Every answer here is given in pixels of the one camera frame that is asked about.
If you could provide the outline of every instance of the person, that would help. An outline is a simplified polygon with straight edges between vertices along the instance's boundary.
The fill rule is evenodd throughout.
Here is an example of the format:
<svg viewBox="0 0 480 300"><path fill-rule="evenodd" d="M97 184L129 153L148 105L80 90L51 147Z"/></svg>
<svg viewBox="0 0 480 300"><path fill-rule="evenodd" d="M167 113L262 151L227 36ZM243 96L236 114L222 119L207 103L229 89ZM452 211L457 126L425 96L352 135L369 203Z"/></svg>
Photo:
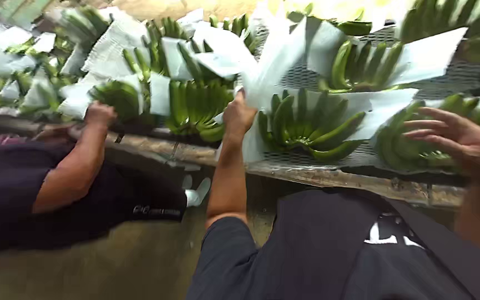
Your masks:
<svg viewBox="0 0 480 300"><path fill-rule="evenodd" d="M0 250L69 247L125 221L180 222L187 205L201 203L208 178L185 191L162 174L104 161L115 119L113 107L95 101L76 143L69 126L33 140L0 136Z"/></svg>
<svg viewBox="0 0 480 300"><path fill-rule="evenodd" d="M471 183L452 233L405 203L329 188L280 199L268 241L246 225L242 141L256 110L239 93L186 299L480 299L480 127L435 108L405 135L451 154Z"/></svg>

